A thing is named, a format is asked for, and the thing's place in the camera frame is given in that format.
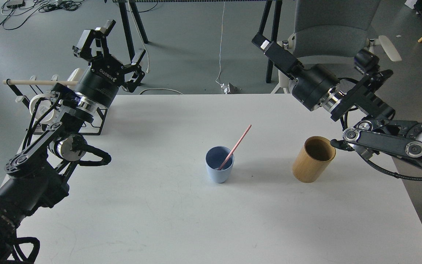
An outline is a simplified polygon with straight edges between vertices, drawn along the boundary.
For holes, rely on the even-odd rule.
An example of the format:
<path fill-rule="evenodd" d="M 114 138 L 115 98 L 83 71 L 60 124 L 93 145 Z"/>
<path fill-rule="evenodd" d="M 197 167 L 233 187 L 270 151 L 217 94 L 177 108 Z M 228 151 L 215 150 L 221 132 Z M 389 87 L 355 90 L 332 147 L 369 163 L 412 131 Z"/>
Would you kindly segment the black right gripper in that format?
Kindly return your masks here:
<path fill-rule="evenodd" d="M 340 80 L 323 65 L 305 69 L 292 53 L 260 33 L 253 37 L 252 43 L 268 58 L 267 79 L 271 78 L 273 67 L 288 78 L 297 79 L 292 95 L 308 110 L 314 111 L 323 107 L 331 112 L 345 96 L 339 89 Z"/>

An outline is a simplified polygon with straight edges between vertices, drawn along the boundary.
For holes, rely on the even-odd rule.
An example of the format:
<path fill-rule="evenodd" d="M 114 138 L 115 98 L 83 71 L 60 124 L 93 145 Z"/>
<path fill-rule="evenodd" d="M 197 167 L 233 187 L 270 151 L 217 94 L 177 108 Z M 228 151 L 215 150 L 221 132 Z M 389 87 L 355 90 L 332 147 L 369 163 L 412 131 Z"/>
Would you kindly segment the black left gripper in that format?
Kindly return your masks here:
<path fill-rule="evenodd" d="M 130 65 L 123 65 L 110 54 L 107 36 L 115 24 L 116 21 L 111 19 L 103 27 L 84 30 L 78 43 L 72 47 L 76 57 L 88 62 L 87 70 L 75 86 L 75 92 L 107 109 L 112 105 L 120 86 L 125 92 L 134 92 L 145 77 L 140 65 L 146 55 L 145 49 L 139 50 L 141 53 L 133 57 Z M 125 81 L 129 73 L 133 75 Z"/>

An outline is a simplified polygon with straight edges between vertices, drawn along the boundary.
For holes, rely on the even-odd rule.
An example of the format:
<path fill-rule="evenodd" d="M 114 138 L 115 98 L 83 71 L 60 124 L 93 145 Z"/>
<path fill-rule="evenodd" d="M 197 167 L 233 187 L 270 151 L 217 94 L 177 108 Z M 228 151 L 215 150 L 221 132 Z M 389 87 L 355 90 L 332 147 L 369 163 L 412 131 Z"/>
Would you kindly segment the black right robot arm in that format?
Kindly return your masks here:
<path fill-rule="evenodd" d="M 385 153 L 422 170 L 422 122 L 395 120 L 395 110 L 375 95 L 392 76 L 392 70 L 379 70 L 379 58 L 367 50 L 355 55 L 355 67 L 363 74 L 348 92 L 339 90 L 339 79 L 322 65 L 309 69 L 288 50 L 261 33 L 252 40 L 274 63 L 275 67 L 296 86 L 292 95 L 308 110 L 323 107 L 331 119 L 342 123 L 342 140 L 330 144 L 341 150 L 356 151 L 369 166 L 399 179 L 421 181 L 422 177 L 406 176 L 374 164 L 372 154 Z"/>

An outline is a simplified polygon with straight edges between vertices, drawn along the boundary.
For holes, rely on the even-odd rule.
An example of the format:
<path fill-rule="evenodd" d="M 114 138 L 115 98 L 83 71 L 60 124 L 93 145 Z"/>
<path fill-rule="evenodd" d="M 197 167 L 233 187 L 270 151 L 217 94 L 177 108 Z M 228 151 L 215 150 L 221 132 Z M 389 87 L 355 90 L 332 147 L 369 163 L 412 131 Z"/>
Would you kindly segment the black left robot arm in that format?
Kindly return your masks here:
<path fill-rule="evenodd" d="M 68 180 L 77 166 L 104 166 L 111 156 L 90 146 L 80 134 L 86 122 L 93 122 L 98 109 L 107 109 L 120 88 L 133 92 L 145 73 L 139 62 L 123 65 L 107 47 L 107 36 L 115 25 L 84 30 L 73 47 L 74 55 L 88 62 L 75 89 L 57 82 L 47 112 L 58 110 L 45 132 L 34 142 L 29 139 L 37 124 L 32 119 L 23 148 L 5 165 L 9 176 L 0 188 L 0 264 L 33 264 L 40 252 L 35 237 L 18 237 L 25 217 L 40 208 L 52 208 L 69 194 Z"/>

